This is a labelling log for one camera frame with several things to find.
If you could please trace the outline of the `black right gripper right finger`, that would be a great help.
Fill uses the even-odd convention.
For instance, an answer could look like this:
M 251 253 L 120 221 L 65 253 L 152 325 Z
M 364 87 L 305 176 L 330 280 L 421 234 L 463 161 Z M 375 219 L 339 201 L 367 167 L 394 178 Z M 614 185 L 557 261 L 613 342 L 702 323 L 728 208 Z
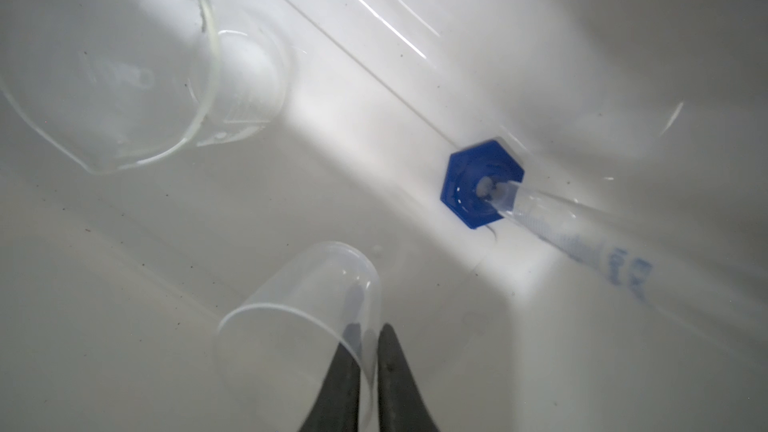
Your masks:
M 437 432 L 416 385 L 395 329 L 386 323 L 378 339 L 379 430 Z

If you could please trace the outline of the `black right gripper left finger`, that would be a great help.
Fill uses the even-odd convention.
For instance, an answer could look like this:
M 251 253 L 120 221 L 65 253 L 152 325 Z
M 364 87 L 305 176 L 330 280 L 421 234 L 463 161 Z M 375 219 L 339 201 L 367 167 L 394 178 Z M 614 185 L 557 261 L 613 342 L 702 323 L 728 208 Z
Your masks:
M 316 400 L 300 431 L 357 432 L 359 430 L 361 371 L 354 352 L 361 348 L 359 323 L 349 324 L 332 357 Z

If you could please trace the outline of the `small clear plastic cup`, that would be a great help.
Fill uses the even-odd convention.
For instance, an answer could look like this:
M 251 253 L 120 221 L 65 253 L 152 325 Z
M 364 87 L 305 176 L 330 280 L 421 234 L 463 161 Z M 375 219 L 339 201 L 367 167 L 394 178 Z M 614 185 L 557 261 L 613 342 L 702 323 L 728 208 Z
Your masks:
M 340 341 L 361 327 L 359 431 L 373 415 L 382 293 L 374 264 L 342 242 L 299 253 L 219 323 L 217 372 L 259 431 L 297 431 Z

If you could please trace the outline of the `beige plastic storage bin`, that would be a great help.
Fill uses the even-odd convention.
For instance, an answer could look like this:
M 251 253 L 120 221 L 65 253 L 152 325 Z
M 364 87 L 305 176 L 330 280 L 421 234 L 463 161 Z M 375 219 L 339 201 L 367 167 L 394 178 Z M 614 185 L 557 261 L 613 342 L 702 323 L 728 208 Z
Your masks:
M 533 188 L 767 275 L 767 0 L 233 1 L 291 65 L 246 139 L 93 174 L 1 92 L 3 430 L 259 431 L 216 330 L 322 242 L 374 264 L 441 431 L 766 429 L 767 366 L 440 193 L 496 140 Z

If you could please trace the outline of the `small blue-based flask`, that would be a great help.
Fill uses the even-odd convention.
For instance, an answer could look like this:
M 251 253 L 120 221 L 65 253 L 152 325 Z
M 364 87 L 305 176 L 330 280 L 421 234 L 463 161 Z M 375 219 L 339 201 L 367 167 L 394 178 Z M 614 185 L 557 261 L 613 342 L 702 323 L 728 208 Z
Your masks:
M 471 229 L 502 219 L 515 223 L 642 305 L 766 368 L 765 272 L 533 188 L 496 140 L 450 155 L 440 199 Z

